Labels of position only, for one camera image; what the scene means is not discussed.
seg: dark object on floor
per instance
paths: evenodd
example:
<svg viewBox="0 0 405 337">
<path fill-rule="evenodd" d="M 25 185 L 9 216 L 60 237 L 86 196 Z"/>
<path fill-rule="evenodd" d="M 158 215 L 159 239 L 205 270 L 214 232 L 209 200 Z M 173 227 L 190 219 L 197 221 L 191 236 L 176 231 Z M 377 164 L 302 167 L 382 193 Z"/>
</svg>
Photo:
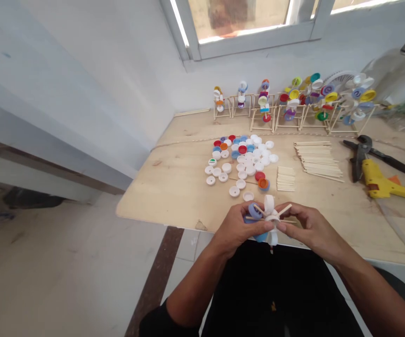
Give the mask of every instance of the dark object on floor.
<svg viewBox="0 0 405 337">
<path fill-rule="evenodd" d="M 11 209 L 50 208 L 59 206 L 65 198 L 14 187 L 4 198 Z"/>
<path fill-rule="evenodd" d="M 15 214 L 10 212 L 0 212 L 0 224 L 6 221 L 13 220 L 15 218 Z"/>
<path fill-rule="evenodd" d="M 405 301 L 405 283 L 400 279 L 398 279 L 393 274 L 391 274 L 389 271 L 386 271 L 378 267 L 374 268 L 380 273 L 380 275 L 383 276 L 383 278 L 390 284 L 390 286 L 392 286 L 393 289 L 397 291 L 399 296 L 402 297 Z"/>
</svg>

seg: cutting pliers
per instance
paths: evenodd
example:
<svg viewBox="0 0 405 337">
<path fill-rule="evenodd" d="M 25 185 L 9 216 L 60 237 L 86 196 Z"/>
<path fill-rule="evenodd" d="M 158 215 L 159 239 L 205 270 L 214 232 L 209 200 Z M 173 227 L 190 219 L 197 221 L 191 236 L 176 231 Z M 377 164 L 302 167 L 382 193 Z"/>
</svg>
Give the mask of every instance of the cutting pliers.
<svg viewBox="0 0 405 337">
<path fill-rule="evenodd" d="M 388 165 L 398 169 L 401 172 L 405 173 L 405 164 L 401 163 L 397 159 L 394 159 L 391 156 L 388 156 L 372 147 L 372 139 L 369 136 L 361 135 L 357 138 L 360 144 L 353 143 L 348 140 L 344 140 L 343 143 L 347 147 L 355 151 L 354 157 L 351 159 L 352 163 L 352 181 L 356 183 L 361 179 L 363 175 L 363 160 L 367 159 L 368 154 L 383 160 Z"/>
</svg>

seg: window frame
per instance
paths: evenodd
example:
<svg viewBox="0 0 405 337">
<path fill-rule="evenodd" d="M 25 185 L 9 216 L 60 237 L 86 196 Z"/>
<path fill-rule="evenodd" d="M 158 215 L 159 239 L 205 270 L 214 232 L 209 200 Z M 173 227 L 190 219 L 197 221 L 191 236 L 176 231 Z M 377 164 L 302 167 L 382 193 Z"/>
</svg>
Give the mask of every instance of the window frame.
<svg viewBox="0 0 405 337">
<path fill-rule="evenodd" d="M 188 0 L 176 0 L 182 25 L 189 46 L 185 46 L 179 25 L 170 0 L 160 0 L 169 29 L 176 43 L 180 59 L 185 61 L 202 61 L 219 56 L 254 51 L 264 48 L 319 40 L 327 27 L 335 0 L 319 0 L 314 18 L 310 16 L 315 0 L 290 0 L 287 18 L 289 25 L 263 32 L 226 38 L 220 41 L 200 44 L 193 23 Z"/>
</svg>

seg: hand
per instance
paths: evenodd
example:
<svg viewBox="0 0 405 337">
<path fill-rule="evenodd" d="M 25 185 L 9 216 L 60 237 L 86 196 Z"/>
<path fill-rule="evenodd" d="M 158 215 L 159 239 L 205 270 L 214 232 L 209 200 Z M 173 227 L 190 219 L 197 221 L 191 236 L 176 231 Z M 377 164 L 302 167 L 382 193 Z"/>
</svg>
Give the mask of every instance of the hand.
<svg viewBox="0 0 405 337">
<path fill-rule="evenodd" d="M 276 211 L 285 208 L 289 203 L 276 206 Z M 325 217 L 316 209 L 291 203 L 291 208 L 280 217 L 295 216 L 303 229 L 289 223 L 280 222 L 277 229 L 286 235 L 304 243 L 312 251 L 332 265 L 338 265 L 347 260 L 354 250 L 337 233 Z"/>
<path fill-rule="evenodd" d="M 274 228 L 274 225 L 268 221 L 244 223 L 243 216 L 248 213 L 248 206 L 253 202 L 248 201 L 232 206 L 210 242 L 214 249 L 225 254 L 228 259 L 235 254 L 236 249 L 248 238 L 269 232 Z M 262 203 L 257 202 L 257 204 L 261 209 L 265 209 Z"/>
</svg>

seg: wooden table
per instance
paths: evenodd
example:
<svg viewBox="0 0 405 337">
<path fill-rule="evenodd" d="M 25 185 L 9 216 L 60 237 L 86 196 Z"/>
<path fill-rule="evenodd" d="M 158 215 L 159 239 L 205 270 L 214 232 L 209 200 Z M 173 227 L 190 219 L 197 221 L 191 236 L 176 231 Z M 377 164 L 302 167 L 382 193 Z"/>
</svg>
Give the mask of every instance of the wooden table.
<svg viewBox="0 0 405 337">
<path fill-rule="evenodd" d="M 376 202 L 367 196 L 366 186 L 351 181 L 349 158 L 352 151 L 341 144 L 343 138 L 303 135 L 306 132 L 324 135 L 325 131 L 321 129 L 304 128 L 299 135 L 281 134 L 282 132 L 287 131 L 279 129 L 279 133 L 274 135 L 261 136 L 263 142 L 274 141 L 275 147 L 271 151 L 279 156 L 278 163 L 271 164 L 264 170 L 271 183 L 268 194 L 275 196 L 276 204 L 292 201 L 315 207 L 363 257 L 405 264 L 405 245 L 389 226 Z M 213 121 L 211 111 L 174 118 L 119 202 L 117 215 L 215 232 L 229 207 L 243 201 L 242 196 L 232 198 L 228 193 L 229 188 L 235 185 L 234 180 L 221 183 L 217 179 L 214 186 L 206 184 L 204 168 L 211 158 L 214 139 L 230 134 L 249 135 L 249 119 L 235 117 Z M 372 118 L 365 134 L 373 138 L 375 148 L 405 163 L 404 150 L 375 141 L 382 139 L 405 148 L 405 132 L 394 132 L 384 121 Z M 332 155 L 340 160 L 345 183 L 303 172 L 293 143 L 316 140 L 331 141 Z M 377 158 L 375 161 L 384 175 L 390 177 L 398 174 L 405 186 L 405 174 Z M 229 177 L 237 178 L 236 161 L 231 157 L 221 159 L 217 166 L 220 167 L 225 162 L 233 163 Z M 296 192 L 277 192 L 278 165 L 295 169 Z M 253 181 L 253 178 L 248 177 L 247 180 Z M 256 185 L 248 183 L 243 191 L 252 191 L 256 200 L 263 201 L 264 193 Z M 394 221 L 405 233 L 405 199 L 392 196 L 384 202 Z M 303 246 L 284 234 L 280 234 L 279 243 Z"/>
</svg>

